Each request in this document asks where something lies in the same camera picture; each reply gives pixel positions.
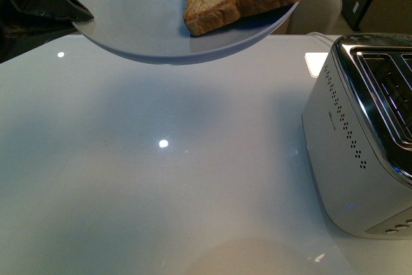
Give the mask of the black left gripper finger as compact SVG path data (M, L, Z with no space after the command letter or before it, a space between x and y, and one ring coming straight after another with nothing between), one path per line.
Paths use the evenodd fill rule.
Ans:
M1 62L75 31L93 19L78 0L1 0Z

